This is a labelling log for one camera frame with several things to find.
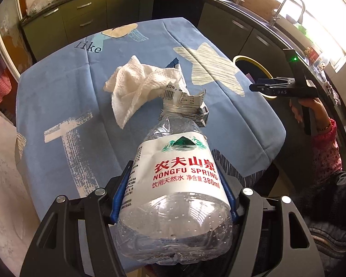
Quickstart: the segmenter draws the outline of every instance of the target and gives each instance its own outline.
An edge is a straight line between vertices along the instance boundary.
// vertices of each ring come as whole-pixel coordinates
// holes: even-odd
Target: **faucet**
[[[274,16],[272,17],[272,20],[269,22],[270,26],[274,26],[274,24],[276,23],[276,21],[278,19],[280,19],[280,17],[278,16],[279,13],[281,12],[281,9],[283,7],[283,5],[286,3],[287,0],[283,0],[283,2],[281,3],[281,5],[279,6],[279,8],[277,9],[276,13],[274,14]],[[303,2],[303,0],[300,0],[301,3],[303,4],[303,8],[301,10],[301,14],[300,17],[298,18],[297,22],[301,25],[303,23],[303,14],[305,12],[305,3]]]

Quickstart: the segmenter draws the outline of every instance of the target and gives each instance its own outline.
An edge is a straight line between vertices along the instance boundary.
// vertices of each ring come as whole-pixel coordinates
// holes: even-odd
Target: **silver screw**
[[[286,204],[291,203],[291,198],[288,196],[282,196],[281,200],[283,203],[286,203]]]
[[[102,196],[106,193],[104,188],[98,188],[97,190],[95,190],[95,195],[96,196]]]
[[[58,197],[56,197],[56,201],[57,201],[57,203],[63,203],[64,201],[65,201],[65,196],[58,196]]]
[[[251,188],[244,188],[242,191],[246,196],[251,196],[254,193]]]

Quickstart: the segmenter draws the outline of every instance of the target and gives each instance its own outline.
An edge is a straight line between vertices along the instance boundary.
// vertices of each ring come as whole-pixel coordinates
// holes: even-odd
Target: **crumpled tissue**
[[[176,83],[181,78],[179,69],[141,64],[133,55],[127,64],[116,69],[104,86],[104,91],[113,93],[111,105],[118,126],[123,129],[142,105],[163,95],[169,82]]]

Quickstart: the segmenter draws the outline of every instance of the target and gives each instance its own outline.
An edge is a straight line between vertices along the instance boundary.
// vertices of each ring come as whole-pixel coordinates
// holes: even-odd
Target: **table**
[[[249,90],[247,77],[190,22],[147,21],[108,34],[112,37],[97,33],[76,41],[20,77],[17,168],[40,219],[56,196],[86,196],[118,176],[158,123],[160,98],[144,104],[120,129],[110,94],[103,91],[132,55],[158,67],[177,57],[190,93],[206,90],[209,120],[201,130],[209,146],[242,176],[270,165],[285,139],[281,121],[259,93]],[[127,272],[140,266],[122,256],[121,261]]]

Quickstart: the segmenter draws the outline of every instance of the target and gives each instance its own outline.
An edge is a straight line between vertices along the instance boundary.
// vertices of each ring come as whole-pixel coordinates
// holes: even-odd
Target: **barcode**
[[[166,100],[172,100],[173,99],[174,92],[171,90],[165,90],[164,92],[164,99]]]

